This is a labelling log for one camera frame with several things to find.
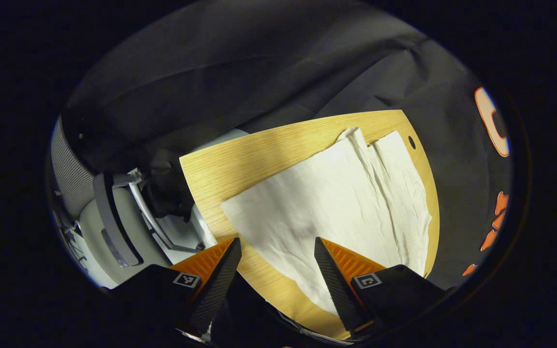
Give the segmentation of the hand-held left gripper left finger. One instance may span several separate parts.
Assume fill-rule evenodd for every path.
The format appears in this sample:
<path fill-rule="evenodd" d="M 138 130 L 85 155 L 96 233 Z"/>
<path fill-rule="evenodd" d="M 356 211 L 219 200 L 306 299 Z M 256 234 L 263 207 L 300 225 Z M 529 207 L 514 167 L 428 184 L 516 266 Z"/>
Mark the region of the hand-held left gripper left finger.
<path fill-rule="evenodd" d="M 173 266 L 147 266 L 110 296 L 149 322 L 200 336 L 225 301 L 241 256 L 240 239 L 234 237 Z"/>

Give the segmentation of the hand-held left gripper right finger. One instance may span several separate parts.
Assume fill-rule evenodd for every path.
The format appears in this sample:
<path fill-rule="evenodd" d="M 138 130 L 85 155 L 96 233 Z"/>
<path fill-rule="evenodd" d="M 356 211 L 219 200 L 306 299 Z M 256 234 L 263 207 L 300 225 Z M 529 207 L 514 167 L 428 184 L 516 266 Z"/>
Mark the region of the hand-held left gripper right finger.
<path fill-rule="evenodd" d="M 403 264 L 384 267 L 319 236 L 314 257 L 338 317 L 353 337 L 401 326 L 446 296 Z"/>

